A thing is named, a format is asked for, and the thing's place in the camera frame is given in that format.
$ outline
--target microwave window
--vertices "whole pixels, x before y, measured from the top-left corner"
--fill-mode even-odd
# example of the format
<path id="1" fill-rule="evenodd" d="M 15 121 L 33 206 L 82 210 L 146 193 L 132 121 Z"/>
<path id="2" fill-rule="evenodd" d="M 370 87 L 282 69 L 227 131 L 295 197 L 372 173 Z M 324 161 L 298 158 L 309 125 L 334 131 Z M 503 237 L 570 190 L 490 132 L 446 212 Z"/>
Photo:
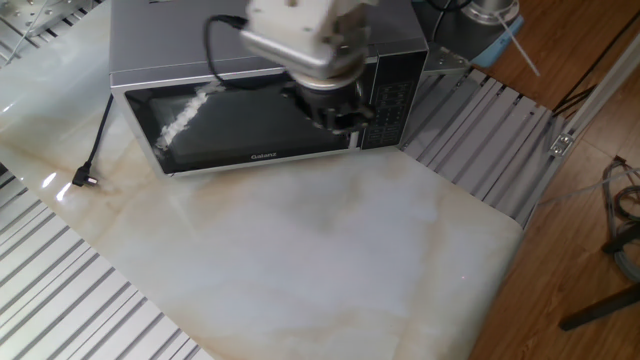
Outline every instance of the microwave window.
<path id="1" fill-rule="evenodd" d="M 346 136 L 313 126 L 292 100 L 280 95 L 282 86 L 206 93 L 202 85 L 126 94 L 165 172 L 176 169 L 166 169 L 163 161 L 193 169 L 295 149 L 348 147 Z"/>

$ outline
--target power cord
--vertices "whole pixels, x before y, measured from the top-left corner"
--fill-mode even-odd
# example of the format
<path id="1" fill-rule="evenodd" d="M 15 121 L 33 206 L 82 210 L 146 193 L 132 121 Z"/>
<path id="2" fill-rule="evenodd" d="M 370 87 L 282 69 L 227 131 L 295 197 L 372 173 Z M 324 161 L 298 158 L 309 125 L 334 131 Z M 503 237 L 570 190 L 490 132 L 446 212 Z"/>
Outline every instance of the power cord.
<path id="1" fill-rule="evenodd" d="M 109 96 L 109 101 L 107 102 L 107 107 L 104 109 L 104 114 L 102 115 L 102 121 L 100 122 L 100 127 L 98 128 L 98 134 L 96 135 L 96 140 L 93 143 L 93 149 L 91 149 L 91 154 L 89 154 L 89 159 L 84 163 L 84 165 L 80 166 L 78 170 L 76 170 L 76 174 L 73 176 L 73 180 L 71 181 L 73 185 L 82 187 L 84 185 L 95 186 L 98 185 L 98 179 L 89 175 L 91 172 L 91 163 L 93 162 L 93 158 L 96 156 L 96 152 L 98 151 L 98 145 L 100 145 L 100 138 L 102 138 L 102 132 L 104 131 L 104 125 L 107 123 L 107 117 L 109 117 L 109 111 L 111 110 L 111 104 L 113 103 L 113 94 Z"/>

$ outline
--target white marble surface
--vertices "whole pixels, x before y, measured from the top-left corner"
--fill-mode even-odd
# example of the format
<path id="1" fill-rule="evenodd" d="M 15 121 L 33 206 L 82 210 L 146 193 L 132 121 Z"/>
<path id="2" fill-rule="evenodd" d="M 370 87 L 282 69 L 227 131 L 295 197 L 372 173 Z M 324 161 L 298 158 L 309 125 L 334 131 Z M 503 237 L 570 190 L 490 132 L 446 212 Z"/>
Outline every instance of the white marble surface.
<path id="1" fill-rule="evenodd" d="M 465 359 L 520 241 L 405 154 L 159 180 L 108 97 L 109 4 L 0 72 L 0 161 L 216 360 Z"/>

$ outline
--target silver microwave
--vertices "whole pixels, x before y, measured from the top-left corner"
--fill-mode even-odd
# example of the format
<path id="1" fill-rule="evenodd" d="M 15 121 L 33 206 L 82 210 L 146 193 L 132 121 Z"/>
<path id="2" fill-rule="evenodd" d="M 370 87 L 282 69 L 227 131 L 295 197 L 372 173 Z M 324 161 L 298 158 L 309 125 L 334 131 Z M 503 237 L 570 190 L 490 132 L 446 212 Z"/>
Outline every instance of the silver microwave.
<path id="1" fill-rule="evenodd" d="M 114 98 L 159 175 L 305 159 L 399 144 L 428 48 L 410 1 L 370 9 L 371 36 L 358 83 L 376 110 L 369 127 L 334 134 L 305 121 L 280 94 L 292 79 L 251 54 L 234 29 L 212 36 L 215 66 L 258 91 L 216 86 L 202 44 L 212 14 L 244 14 L 239 0 L 114 0 L 110 81 Z"/>

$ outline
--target white robotic arm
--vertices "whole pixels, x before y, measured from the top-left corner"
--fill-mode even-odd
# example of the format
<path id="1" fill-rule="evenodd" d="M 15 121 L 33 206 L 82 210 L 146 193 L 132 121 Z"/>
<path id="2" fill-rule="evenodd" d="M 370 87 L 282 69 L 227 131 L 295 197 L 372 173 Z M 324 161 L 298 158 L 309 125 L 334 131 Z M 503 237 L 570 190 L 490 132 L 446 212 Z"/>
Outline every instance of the white robotic arm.
<path id="1" fill-rule="evenodd" d="M 307 119 L 334 134 L 368 126 L 375 111 L 362 98 L 369 39 L 366 6 L 378 0 L 252 0 L 242 30 L 253 53 L 281 64 L 285 87 Z"/>
<path id="2" fill-rule="evenodd" d="M 357 77 L 366 57 L 366 5 L 378 0 L 253 0 L 242 31 L 252 52 L 294 76 Z"/>

